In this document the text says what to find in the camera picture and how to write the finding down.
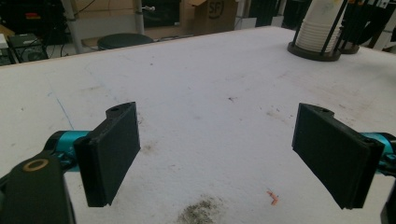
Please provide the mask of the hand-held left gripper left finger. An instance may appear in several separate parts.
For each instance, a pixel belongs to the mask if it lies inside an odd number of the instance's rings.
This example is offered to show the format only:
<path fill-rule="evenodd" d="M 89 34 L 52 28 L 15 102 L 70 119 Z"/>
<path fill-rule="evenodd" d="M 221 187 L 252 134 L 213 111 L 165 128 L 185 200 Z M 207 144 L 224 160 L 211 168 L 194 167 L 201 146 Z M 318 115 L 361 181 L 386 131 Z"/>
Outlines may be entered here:
<path fill-rule="evenodd" d="M 111 205 L 140 150 L 136 103 L 116 105 L 106 119 L 74 142 L 89 207 Z"/>

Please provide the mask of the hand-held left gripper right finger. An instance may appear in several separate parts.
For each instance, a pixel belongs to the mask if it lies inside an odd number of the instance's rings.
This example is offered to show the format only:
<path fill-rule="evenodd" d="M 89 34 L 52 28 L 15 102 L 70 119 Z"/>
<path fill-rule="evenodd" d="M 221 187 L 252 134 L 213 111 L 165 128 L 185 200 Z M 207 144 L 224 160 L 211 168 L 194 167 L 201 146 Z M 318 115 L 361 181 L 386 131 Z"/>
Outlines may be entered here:
<path fill-rule="evenodd" d="M 299 104 L 292 149 L 342 209 L 363 207 L 384 148 L 337 120 L 331 110 Z"/>

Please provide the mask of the black wire cup holder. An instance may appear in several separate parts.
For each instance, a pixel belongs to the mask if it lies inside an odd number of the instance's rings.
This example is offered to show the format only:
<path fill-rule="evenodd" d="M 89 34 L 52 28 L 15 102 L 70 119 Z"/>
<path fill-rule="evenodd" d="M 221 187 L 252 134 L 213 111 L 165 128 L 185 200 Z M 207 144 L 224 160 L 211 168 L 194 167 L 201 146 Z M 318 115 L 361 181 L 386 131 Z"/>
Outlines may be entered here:
<path fill-rule="evenodd" d="M 341 11 L 343 11 L 343 14 L 345 13 L 345 10 L 347 8 L 347 2 L 348 2 L 348 0 L 343 0 L 343 4 L 341 6 Z M 341 11 L 337 15 L 336 19 L 344 18 L 344 16 L 341 16 L 341 14 L 342 14 Z M 291 42 L 289 42 L 289 44 L 288 44 L 288 52 L 292 53 L 293 55 L 296 55 L 296 56 L 299 56 L 299 57 L 302 57 L 302 58 L 305 58 L 308 60 L 313 60 L 313 61 L 335 62 L 340 58 L 340 56 L 342 54 L 355 54 L 360 49 L 360 47 L 358 45 L 356 45 L 350 41 L 347 41 L 347 38 L 346 38 L 347 26 L 342 25 L 342 21 L 341 21 L 340 32 L 336 38 L 335 45 L 333 46 L 333 50 L 331 50 L 330 52 L 326 52 L 325 49 L 328 46 L 328 42 L 329 42 L 331 35 L 333 33 L 335 24 L 333 25 L 333 27 L 330 31 L 330 34 L 329 34 L 321 52 L 314 52 L 314 51 L 299 48 L 296 45 L 296 39 L 299 34 L 300 27 L 301 27 L 304 17 L 301 19 L 301 23 L 297 26 L 293 40 Z"/>

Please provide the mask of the stack of white cups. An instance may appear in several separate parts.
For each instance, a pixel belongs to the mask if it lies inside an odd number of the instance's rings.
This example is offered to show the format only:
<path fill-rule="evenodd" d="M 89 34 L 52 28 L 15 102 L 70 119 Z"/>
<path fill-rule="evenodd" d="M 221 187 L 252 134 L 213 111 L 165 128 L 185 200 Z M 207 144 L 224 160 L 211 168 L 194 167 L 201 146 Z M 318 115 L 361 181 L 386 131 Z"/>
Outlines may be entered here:
<path fill-rule="evenodd" d="M 335 24 L 325 51 L 333 50 L 341 27 L 342 18 L 336 19 L 336 17 L 341 11 L 342 4 L 343 0 L 312 0 L 301 24 L 296 45 L 302 49 L 321 52 Z"/>

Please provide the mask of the small orange scrap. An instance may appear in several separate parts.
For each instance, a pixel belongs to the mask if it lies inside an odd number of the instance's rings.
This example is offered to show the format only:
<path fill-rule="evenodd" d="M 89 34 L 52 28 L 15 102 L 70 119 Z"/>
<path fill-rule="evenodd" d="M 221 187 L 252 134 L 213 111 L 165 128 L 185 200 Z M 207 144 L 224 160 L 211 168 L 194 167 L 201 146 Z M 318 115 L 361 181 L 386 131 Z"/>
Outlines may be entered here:
<path fill-rule="evenodd" d="M 271 205 L 275 206 L 278 203 L 278 196 L 275 195 L 271 190 L 267 190 L 266 192 L 272 199 Z"/>

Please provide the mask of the black round stool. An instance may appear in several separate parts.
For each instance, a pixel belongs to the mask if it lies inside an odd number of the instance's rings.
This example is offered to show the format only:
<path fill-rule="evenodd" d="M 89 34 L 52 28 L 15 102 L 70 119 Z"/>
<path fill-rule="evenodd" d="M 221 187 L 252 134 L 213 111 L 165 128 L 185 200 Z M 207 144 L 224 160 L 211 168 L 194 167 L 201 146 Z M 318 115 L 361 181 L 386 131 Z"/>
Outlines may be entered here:
<path fill-rule="evenodd" d="M 122 33 L 106 35 L 98 39 L 99 50 L 120 49 L 153 43 L 153 39 L 141 34 Z"/>

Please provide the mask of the grey metal stand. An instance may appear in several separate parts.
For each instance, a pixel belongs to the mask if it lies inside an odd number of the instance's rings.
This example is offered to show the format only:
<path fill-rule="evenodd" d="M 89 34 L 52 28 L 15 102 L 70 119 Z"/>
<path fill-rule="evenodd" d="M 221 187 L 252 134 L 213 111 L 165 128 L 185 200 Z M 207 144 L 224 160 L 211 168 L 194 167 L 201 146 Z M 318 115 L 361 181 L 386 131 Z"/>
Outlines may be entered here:
<path fill-rule="evenodd" d="M 77 54 L 83 53 L 84 39 L 102 37 L 118 33 L 144 33 L 144 17 L 141 0 L 131 0 L 133 7 L 124 14 L 109 12 L 108 16 L 99 14 L 91 18 L 81 18 L 72 7 L 72 0 L 61 0 L 64 13 Z"/>

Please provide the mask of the black computer tower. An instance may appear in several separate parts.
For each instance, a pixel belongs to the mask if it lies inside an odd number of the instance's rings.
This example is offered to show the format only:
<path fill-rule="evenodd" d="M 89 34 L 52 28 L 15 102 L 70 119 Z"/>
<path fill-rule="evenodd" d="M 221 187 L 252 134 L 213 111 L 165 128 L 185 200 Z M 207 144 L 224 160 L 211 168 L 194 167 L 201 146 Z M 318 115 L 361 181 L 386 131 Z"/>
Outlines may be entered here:
<path fill-rule="evenodd" d="M 46 60 L 48 54 L 34 34 L 11 35 L 9 44 L 20 63 Z"/>

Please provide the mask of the brown cardboard box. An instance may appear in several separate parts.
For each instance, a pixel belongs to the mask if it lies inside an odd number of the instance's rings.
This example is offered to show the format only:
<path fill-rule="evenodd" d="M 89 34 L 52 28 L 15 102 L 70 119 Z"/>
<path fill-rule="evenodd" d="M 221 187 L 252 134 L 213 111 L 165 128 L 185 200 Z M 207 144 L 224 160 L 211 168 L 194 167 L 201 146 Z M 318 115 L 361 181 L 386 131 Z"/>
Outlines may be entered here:
<path fill-rule="evenodd" d="M 238 0 L 189 0 L 194 7 L 193 34 L 209 35 L 234 29 Z"/>

